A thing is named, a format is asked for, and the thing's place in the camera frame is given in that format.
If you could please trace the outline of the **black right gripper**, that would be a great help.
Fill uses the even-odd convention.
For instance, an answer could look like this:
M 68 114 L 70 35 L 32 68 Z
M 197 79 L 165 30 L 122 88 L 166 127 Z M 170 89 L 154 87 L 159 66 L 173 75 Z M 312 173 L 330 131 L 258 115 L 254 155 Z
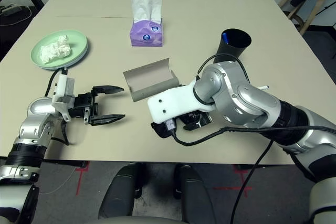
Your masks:
M 213 122 L 208 112 L 193 111 L 177 117 L 184 124 L 183 129 L 193 131 Z

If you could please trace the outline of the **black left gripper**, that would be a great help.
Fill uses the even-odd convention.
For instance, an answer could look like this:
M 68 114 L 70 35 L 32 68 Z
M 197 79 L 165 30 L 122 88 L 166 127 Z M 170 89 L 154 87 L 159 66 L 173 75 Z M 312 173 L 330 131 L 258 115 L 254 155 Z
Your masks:
M 105 125 L 121 120 L 125 114 L 98 115 L 98 104 L 95 101 L 98 94 L 115 94 L 124 91 L 124 88 L 103 85 L 92 87 L 91 92 L 79 94 L 75 97 L 73 108 L 69 109 L 71 118 L 83 118 L 85 124 L 92 126 Z

